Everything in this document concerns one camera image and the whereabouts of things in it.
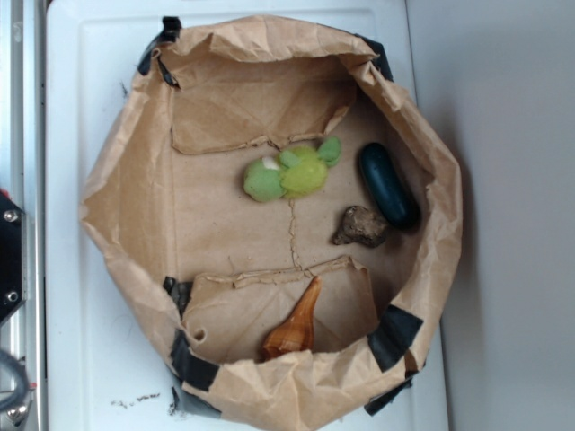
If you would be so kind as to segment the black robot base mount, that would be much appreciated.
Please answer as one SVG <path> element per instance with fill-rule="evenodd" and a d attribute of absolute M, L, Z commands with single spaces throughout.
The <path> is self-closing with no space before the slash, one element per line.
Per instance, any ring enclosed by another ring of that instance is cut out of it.
<path fill-rule="evenodd" d="M 1 325 L 4 326 L 26 300 L 26 216 L 1 189 Z"/>

